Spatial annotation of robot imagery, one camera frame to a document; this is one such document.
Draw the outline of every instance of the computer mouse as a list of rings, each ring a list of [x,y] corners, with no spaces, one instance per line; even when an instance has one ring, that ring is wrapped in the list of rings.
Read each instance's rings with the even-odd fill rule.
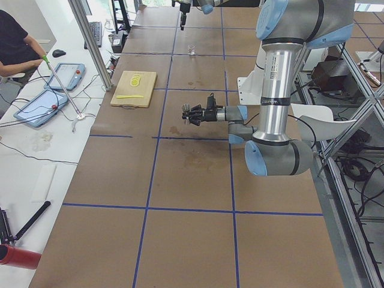
[[[56,49],[52,52],[52,56],[55,58],[60,57],[60,56],[65,55],[65,54],[67,54],[67,53],[63,50],[60,50],[60,49]]]

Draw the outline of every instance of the stain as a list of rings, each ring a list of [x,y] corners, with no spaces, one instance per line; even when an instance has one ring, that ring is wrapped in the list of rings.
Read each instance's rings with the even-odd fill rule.
[[[169,131],[172,133],[172,134],[177,134],[177,135],[180,135],[180,132],[179,130],[177,129],[176,126],[172,126],[169,128]]]
[[[210,171],[214,163],[207,160],[200,152],[188,152],[184,160],[184,167],[192,167],[193,169]]]

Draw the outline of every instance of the tablet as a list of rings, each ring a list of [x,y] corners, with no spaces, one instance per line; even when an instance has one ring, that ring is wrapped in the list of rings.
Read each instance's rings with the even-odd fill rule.
[[[80,83],[85,72],[85,66],[81,63],[59,63],[56,66],[55,71],[63,86],[68,91],[72,91]],[[58,80],[53,74],[49,77],[44,88],[62,91]]]
[[[27,105],[20,108],[13,116],[32,127],[39,127],[46,123],[59,109],[68,103],[65,94],[49,89],[33,98]]]

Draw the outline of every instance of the yellow knife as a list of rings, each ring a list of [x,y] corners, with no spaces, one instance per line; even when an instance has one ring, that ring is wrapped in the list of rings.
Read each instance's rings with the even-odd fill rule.
[[[116,99],[126,99],[126,98],[144,98],[143,95],[133,94],[133,95],[117,95]]]

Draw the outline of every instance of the hand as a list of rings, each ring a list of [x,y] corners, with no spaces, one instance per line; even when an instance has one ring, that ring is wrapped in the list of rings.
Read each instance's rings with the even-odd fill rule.
[[[33,64],[33,67],[37,68],[41,63],[42,63],[42,59],[38,59],[38,60],[32,60],[32,64]]]

